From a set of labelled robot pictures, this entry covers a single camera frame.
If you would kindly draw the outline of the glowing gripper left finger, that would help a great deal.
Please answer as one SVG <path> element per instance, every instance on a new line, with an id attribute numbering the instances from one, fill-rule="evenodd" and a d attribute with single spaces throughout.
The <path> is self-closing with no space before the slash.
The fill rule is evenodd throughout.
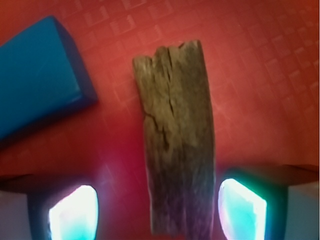
<path id="1" fill-rule="evenodd" d="M 21 174 L 0 178 L 2 240 L 94 240 L 98 222 L 98 193 L 82 176 Z"/>

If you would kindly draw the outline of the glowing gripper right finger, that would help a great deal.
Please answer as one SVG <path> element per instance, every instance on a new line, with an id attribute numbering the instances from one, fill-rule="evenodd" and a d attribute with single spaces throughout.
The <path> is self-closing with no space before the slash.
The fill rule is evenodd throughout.
<path id="1" fill-rule="evenodd" d="M 226 170 L 218 216 L 227 240 L 318 240 L 319 167 L 247 165 Z"/>

